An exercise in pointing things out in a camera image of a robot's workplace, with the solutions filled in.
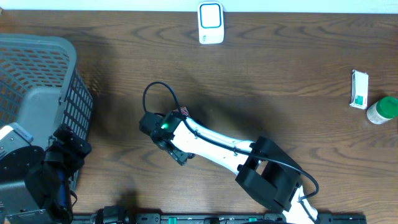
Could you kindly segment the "orange chocolate bar wrapper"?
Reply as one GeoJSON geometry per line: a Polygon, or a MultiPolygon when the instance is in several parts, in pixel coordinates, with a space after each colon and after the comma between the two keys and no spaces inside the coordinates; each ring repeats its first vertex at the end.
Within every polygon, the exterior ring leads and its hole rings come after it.
{"type": "Polygon", "coordinates": [[[186,117],[189,117],[189,116],[190,116],[190,115],[189,115],[189,112],[188,112],[188,110],[187,110],[186,107],[181,107],[180,109],[181,109],[181,112],[182,112],[182,114],[183,114],[184,116],[186,116],[186,117]]]}

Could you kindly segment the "white green toothpaste box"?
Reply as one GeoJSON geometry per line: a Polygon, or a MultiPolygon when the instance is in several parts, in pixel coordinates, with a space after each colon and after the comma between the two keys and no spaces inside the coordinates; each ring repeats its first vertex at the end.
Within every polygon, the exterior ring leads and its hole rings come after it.
{"type": "Polygon", "coordinates": [[[358,70],[353,70],[351,76],[352,90],[350,106],[365,110],[368,107],[369,75],[358,70]]]}

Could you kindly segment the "green lid jar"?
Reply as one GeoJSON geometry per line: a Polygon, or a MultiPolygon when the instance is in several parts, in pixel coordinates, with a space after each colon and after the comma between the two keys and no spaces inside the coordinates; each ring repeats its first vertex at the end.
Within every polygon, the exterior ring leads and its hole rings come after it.
{"type": "Polygon", "coordinates": [[[373,124],[384,124],[397,117],[397,98],[386,96],[370,106],[366,112],[367,118],[373,124]]]}

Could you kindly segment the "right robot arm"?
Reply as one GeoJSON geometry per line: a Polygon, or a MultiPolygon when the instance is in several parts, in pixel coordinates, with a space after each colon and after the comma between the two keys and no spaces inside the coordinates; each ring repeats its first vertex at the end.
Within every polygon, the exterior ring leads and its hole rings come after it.
{"type": "Polygon", "coordinates": [[[235,174],[238,185],[258,204],[280,213],[288,223],[319,223],[318,211],[303,189],[306,173],[270,139],[234,139],[204,128],[173,111],[147,112],[140,130],[181,166],[202,156],[235,174]]]}

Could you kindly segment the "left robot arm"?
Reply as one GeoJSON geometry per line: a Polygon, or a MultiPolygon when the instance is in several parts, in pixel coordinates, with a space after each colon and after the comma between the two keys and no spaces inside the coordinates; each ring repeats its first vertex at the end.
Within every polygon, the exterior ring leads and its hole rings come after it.
{"type": "Polygon", "coordinates": [[[47,149],[18,123],[1,128],[1,221],[71,223],[77,196],[70,178],[80,170],[91,145],[66,124],[47,149]]]}

